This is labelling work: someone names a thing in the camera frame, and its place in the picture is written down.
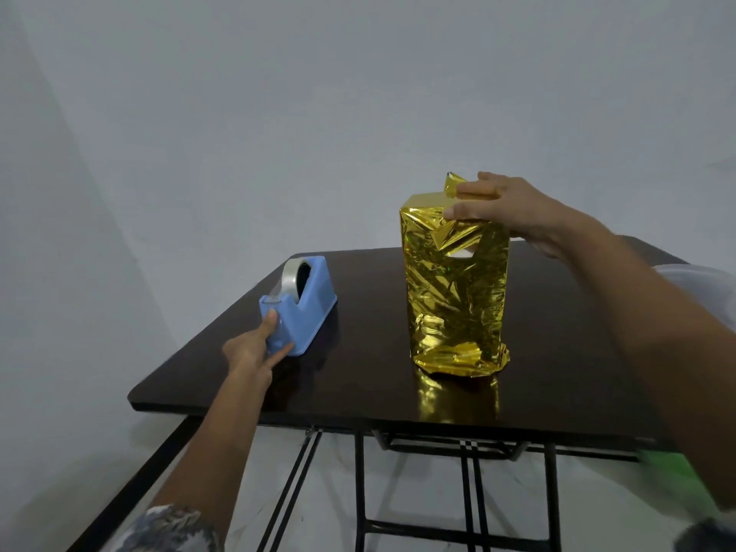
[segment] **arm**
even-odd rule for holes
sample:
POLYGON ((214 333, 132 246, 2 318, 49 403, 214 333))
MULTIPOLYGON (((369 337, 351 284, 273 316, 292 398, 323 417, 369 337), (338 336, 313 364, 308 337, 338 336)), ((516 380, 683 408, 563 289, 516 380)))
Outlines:
POLYGON ((615 341, 719 506, 736 506, 736 334, 588 215, 522 178, 479 173, 448 219, 502 222, 561 259, 598 301, 615 341))
POLYGON ((256 331, 225 343, 230 374, 189 449, 151 504, 198 511, 214 527, 220 542, 225 541, 230 528, 263 396, 271 384, 271 369, 291 350, 291 346, 285 347, 263 360, 266 337, 276 324, 277 316, 272 312, 256 331))

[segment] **tape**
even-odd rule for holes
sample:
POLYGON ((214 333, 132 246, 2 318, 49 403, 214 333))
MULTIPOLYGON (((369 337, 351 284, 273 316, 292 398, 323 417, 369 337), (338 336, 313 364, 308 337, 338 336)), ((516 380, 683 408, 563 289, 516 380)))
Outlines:
POLYGON ((264 302, 276 303, 281 302, 284 296, 291 295, 295 303, 299 303, 302 292, 307 284, 309 273, 311 271, 309 262, 304 258, 292 258, 283 264, 281 278, 273 287, 264 302))

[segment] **forearm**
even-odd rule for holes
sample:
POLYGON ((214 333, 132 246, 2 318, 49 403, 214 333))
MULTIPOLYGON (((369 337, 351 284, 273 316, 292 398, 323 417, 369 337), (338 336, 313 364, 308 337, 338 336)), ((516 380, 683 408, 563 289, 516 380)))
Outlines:
POLYGON ((621 351, 722 507, 736 506, 736 335, 600 223, 561 235, 621 351))
POLYGON ((258 423, 263 391, 249 380, 235 375, 227 378, 152 506, 173 503, 198 510, 225 540, 258 423))

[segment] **hand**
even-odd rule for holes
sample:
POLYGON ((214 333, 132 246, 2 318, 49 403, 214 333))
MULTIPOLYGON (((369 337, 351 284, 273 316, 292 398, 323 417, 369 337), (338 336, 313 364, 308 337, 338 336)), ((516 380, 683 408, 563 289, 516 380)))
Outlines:
POLYGON ((269 310, 261 326, 227 341, 222 346, 222 352, 230 365, 230 377, 248 378, 250 383, 262 390, 268 389, 273 379, 272 370, 289 354, 294 346, 289 343, 280 351, 266 358, 266 339, 278 325, 276 310, 269 310))
POLYGON ((564 255, 564 237, 569 230, 588 221, 584 213, 543 194, 524 178, 478 172, 477 182, 457 186, 460 199, 468 199, 445 209, 446 219, 481 219, 505 224, 515 235, 551 258, 564 255))

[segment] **clear tape roll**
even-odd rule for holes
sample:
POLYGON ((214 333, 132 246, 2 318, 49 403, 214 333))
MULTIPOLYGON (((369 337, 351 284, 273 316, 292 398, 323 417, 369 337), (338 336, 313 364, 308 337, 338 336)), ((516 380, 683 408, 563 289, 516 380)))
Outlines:
POLYGON ((290 294, 291 298, 294 299, 294 302, 298 304, 299 298, 301 297, 301 294, 299 294, 299 269, 305 264, 307 267, 310 267, 309 262, 304 258, 292 258, 287 260, 286 263, 283 264, 281 278, 273 287, 264 302, 281 302, 284 296, 290 294))

